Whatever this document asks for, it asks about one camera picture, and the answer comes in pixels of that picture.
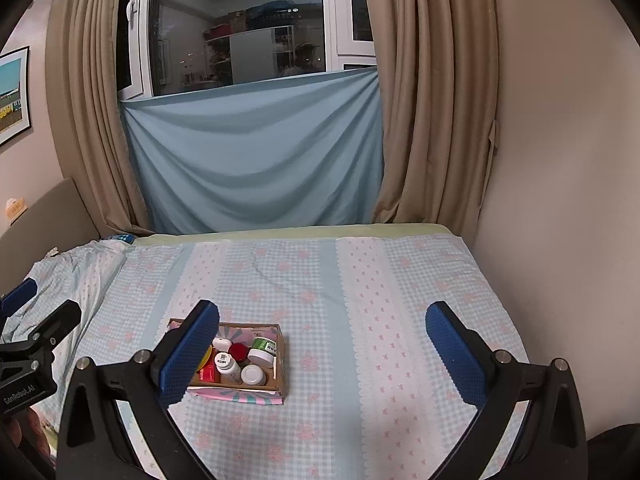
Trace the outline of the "person left hand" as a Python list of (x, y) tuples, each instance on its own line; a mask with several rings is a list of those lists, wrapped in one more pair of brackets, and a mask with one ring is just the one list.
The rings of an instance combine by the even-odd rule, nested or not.
[(26, 439), (42, 456), (48, 457), (50, 455), (49, 443), (42, 422), (32, 408), (28, 408), (11, 418), (3, 424), (3, 427), (15, 446), (19, 446)]

